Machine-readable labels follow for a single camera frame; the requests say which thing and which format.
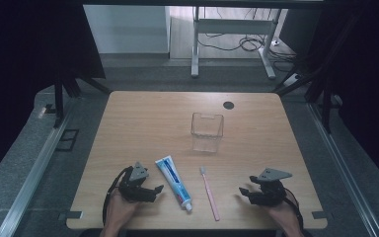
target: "gray floor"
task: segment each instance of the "gray floor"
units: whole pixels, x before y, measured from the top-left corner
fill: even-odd
[[[113,90],[139,91],[214,91],[268,92],[284,72],[276,71],[270,81],[257,59],[214,60],[200,62],[199,78],[190,77],[189,60],[164,57],[128,57],[103,55],[107,80],[99,80]],[[77,100],[75,116],[68,129],[79,129],[70,152],[55,151],[26,210],[16,236],[79,236],[70,230],[64,214],[69,211],[84,166],[92,147],[108,96],[78,80],[82,96]],[[329,220],[324,230],[310,230],[314,236],[369,236],[350,197],[340,172],[319,129],[315,125],[303,94],[307,86],[282,97],[292,129],[304,156],[312,181]],[[46,104],[53,104],[53,90],[37,94],[36,107],[20,136],[0,165],[0,226],[54,123],[54,115],[41,115]],[[344,127],[337,111],[331,118],[333,138],[379,220],[379,171]],[[128,232],[127,236],[258,236],[253,232]]]

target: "person's left hand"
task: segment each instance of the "person's left hand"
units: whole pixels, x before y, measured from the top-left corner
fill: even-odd
[[[107,206],[106,225],[101,232],[100,237],[116,237],[119,229],[127,223],[140,202],[128,202],[125,200],[117,188],[115,188],[110,197]]]

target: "blue and white toothpaste tube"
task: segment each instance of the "blue and white toothpaste tube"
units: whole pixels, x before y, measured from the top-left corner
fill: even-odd
[[[191,211],[192,205],[190,204],[190,195],[187,192],[180,175],[178,175],[172,157],[167,156],[163,159],[157,160],[156,165],[164,174],[166,180],[172,188],[172,191],[177,197],[177,200],[180,202],[181,207],[185,207],[187,211]]]

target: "table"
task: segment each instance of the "table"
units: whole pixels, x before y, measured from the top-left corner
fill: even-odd
[[[225,102],[234,108],[227,110]],[[224,116],[224,135],[216,153],[193,151],[192,113]],[[181,209],[155,161],[171,155],[192,197],[192,213]],[[102,117],[71,211],[72,229],[102,228],[102,206],[108,187],[136,161],[148,169],[142,187],[165,185],[155,202],[142,203],[126,229],[276,229],[239,187],[257,191],[249,176],[266,167],[286,171],[282,180],[300,202],[305,228],[325,228],[322,211],[284,107],[275,94],[199,92],[112,92]],[[220,221],[215,221],[199,167],[206,168]]]

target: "pink toothbrush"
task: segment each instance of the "pink toothbrush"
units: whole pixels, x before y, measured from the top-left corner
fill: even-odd
[[[213,210],[213,214],[214,214],[214,219],[218,221],[220,220],[220,216],[218,215],[217,206],[215,204],[213,193],[211,192],[211,189],[210,189],[210,185],[208,184],[207,178],[205,177],[205,168],[201,166],[199,170],[201,171],[202,178],[204,178],[205,189],[207,190],[208,199],[210,200],[211,209]]]

